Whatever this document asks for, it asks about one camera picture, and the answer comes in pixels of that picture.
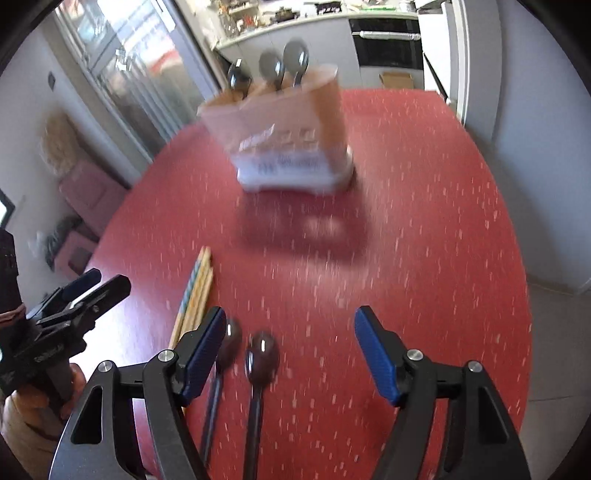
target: floor tile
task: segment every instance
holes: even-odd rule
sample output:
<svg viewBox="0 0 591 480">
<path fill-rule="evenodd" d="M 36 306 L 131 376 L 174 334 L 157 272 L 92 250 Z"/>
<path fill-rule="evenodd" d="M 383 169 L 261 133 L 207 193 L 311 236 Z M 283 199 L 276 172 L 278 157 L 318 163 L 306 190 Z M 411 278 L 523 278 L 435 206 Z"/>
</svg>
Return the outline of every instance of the floor tile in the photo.
<svg viewBox="0 0 591 480">
<path fill-rule="evenodd" d="M 591 297 L 530 286 L 529 400 L 591 394 Z"/>
<path fill-rule="evenodd" d="M 519 434 L 532 480 L 547 480 L 591 413 L 591 395 L 529 401 Z"/>
</svg>

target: brown paper bag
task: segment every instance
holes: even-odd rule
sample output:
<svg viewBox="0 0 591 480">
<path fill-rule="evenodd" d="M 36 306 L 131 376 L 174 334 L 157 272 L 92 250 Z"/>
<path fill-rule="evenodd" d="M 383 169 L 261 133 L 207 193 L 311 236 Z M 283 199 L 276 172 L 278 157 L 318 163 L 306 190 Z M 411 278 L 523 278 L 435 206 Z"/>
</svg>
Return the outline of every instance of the brown paper bag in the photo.
<svg viewBox="0 0 591 480">
<path fill-rule="evenodd" d="M 286 75 L 279 92 L 255 81 L 245 100 L 225 90 L 199 108 L 245 189 L 327 193 L 348 185 L 353 164 L 336 73 L 310 68 L 297 87 Z"/>
</svg>

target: white cabinet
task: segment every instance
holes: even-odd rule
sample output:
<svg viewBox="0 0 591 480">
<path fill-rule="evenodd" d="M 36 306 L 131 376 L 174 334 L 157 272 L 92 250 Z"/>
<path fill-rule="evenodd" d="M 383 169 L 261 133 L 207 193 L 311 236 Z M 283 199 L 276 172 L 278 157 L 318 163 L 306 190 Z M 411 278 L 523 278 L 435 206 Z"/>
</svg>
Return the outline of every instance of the white cabinet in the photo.
<svg viewBox="0 0 591 480">
<path fill-rule="evenodd" d="M 240 48 L 242 60 L 246 62 L 246 65 L 251 70 L 251 73 L 255 77 L 261 77 L 261 72 L 258 68 L 258 61 L 261 57 L 261 53 L 268 48 L 272 48 L 270 34 L 263 33 L 254 37 L 247 38 L 237 44 Z"/>
<path fill-rule="evenodd" d="M 289 26 L 271 29 L 247 37 L 227 47 L 221 47 L 220 53 L 229 61 L 242 58 L 252 74 L 260 77 L 258 60 L 267 48 L 274 48 L 283 53 L 285 44 L 292 38 L 300 38 L 310 49 L 310 65 L 323 63 L 336 64 L 339 68 L 339 83 L 343 88 L 360 88 L 361 73 L 353 36 L 347 18 L 318 19 L 306 22 L 294 22 Z"/>
<path fill-rule="evenodd" d="M 292 38 L 300 38 L 310 49 L 310 65 L 333 63 L 339 67 L 342 88 L 359 88 L 361 74 L 353 36 L 347 18 L 317 20 L 281 28 L 269 34 L 273 47 L 280 53 Z"/>
</svg>

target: spoon bowl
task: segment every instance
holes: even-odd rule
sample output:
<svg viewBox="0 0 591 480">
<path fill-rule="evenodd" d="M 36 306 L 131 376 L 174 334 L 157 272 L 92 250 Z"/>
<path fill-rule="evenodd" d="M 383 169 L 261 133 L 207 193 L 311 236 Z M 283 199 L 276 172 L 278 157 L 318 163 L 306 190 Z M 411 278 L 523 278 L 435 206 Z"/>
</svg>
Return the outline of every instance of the spoon bowl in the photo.
<svg viewBox="0 0 591 480">
<path fill-rule="evenodd" d="M 243 100 L 246 98 L 252 84 L 252 76 L 242 59 L 237 59 L 230 65 L 228 83 L 232 90 L 242 94 Z"/>
<path fill-rule="evenodd" d="M 246 349 L 246 376 L 253 387 L 265 388 L 279 368 L 279 346 L 269 332 L 258 332 Z"/>
<path fill-rule="evenodd" d="M 226 336 L 217 351 L 216 372 L 223 372 L 230 368 L 240 350 L 242 343 L 242 328 L 236 319 L 228 319 Z"/>
<path fill-rule="evenodd" d="M 310 52 L 302 40 L 290 40 L 283 49 L 285 69 L 294 78 L 294 86 L 301 84 L 302 77 L 308 69 Z"/>
<path fill-rule="evenodd" d="M 281 84 L 285 76 L 285 66 L 277 52 L 274 50 L 265 50 L 261 53 L 259 70 L 267 83 L 274 85 L 275 90 L 281 90 Z"/>
</svg>

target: red table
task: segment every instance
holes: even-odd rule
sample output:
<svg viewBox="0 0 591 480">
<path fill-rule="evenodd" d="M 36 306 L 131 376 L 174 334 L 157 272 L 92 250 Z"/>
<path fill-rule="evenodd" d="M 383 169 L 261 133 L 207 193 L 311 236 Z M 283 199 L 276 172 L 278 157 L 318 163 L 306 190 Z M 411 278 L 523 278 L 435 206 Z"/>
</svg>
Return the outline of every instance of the red table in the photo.
<svg viewBox="0 0 591 480">
<path fill-rule="evenodd" d="M 78 361 L 146 361 L 165 348 L 189 272 L 212 247 L 210 304 L 246 337 L 281 345 L 265 396 L 259 478 L 369 479 L 394 410 L 376 394 L 353 313 L 371 305 L 409 348 L 437 362 L 487 367 L 521 425 L 531 317 L 505 205 L 474 143 L 434 93 L 348 90 L 343 109 L 357 169 L 337 196 L 244 193 L 199 124 L 165 147 L 113 218 L 92 266 L 124 274 L 131 297 L 102 318 Z M 226 378 L 213 480 L 241 478 L 250 389 L 243 351 Z M 187 412 L 199 441 L 207 391 Z M 146 465 L 155 469 L 137 408 Z M 436 467 L 444 408 L 423 478 Z"/>
</svg>

